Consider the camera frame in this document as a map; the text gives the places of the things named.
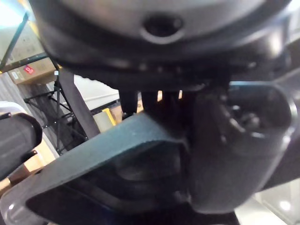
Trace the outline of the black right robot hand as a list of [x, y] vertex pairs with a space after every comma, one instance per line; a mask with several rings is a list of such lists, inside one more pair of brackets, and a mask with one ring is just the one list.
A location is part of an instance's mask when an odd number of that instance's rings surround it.
[[0, 179], [10, 175], [34, 156], [34, 148], [42, 142], [39, 122], [26, 113], [5, 113], [0, 116]]

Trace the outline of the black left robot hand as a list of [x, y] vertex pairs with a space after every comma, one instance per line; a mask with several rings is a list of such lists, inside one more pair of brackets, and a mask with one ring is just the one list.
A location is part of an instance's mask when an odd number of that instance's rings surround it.
[[120, 94], [124, 119], [43, 171], [28, 200], [73, 196], [125, 214], [177, 205], [227, 213], [267, 184], [300, 139], [282, 80], [297, 0], [32, 0], [62, 66]]

